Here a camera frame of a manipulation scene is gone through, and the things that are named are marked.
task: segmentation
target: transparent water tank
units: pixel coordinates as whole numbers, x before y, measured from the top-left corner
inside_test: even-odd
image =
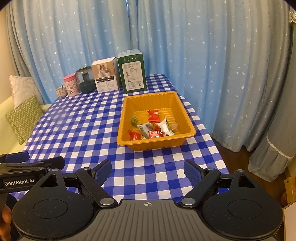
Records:
[[[84,82],[84,81],[93,81],[94,80],[94,75],[92,73],[91,66],[81,67],[80,69],[78,69],[76,71],[76,74],[77,74],[77,77],[78,77],[80,83]]]

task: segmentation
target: pink thermos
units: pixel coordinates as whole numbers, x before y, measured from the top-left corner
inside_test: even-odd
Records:
[[[64,77],[63,79],[66,85],[68,96],[74,96],[80,93],[80,89],[76,79],[76,74],[70,74]]]

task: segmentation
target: human hand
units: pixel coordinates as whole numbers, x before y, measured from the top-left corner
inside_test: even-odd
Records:
[[[2,219],[0,222],[0,238],[3,241],[10,241],[11,239],[11,236],[10,236],[11,221],[12,221],[11,210],[7,205],[5,205],[2,211]]]

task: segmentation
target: orange tray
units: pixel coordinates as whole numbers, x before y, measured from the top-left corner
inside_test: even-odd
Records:
[[[147,123],[148,110],[158,110],[161,120],[167,116],[169,125],[177,123],[175,135],[131,141],[128,130],[140,133],[137,127],[132,126],[131,117],[134,115],[139,120],[138,124]],[[127,145],[133,151],[174,147],[182,145],[186,138],[195,134],[196,130],[176,92],[158,92],[124,98],[117,136],[118,145]]]

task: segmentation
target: table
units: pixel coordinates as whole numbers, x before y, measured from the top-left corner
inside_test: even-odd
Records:
[[[36,124],[24,151],[30,162],[62,156],[64,172],[95,167],[104,159],[112,172],[103,188],[118,202],[121,199],[174,199],[191,189],[183,172],[185,159],[202,168],[228,170],[204,125],[190,103],[180,99],[197,131],[182,146],[133,152],[116,143],[123,99],[128,95],[176,91],[165,75],[147,76],[147,91],[123,94],[123,89],[93,92],[57,99]],[[25,192],[14,193],[21,198]]]

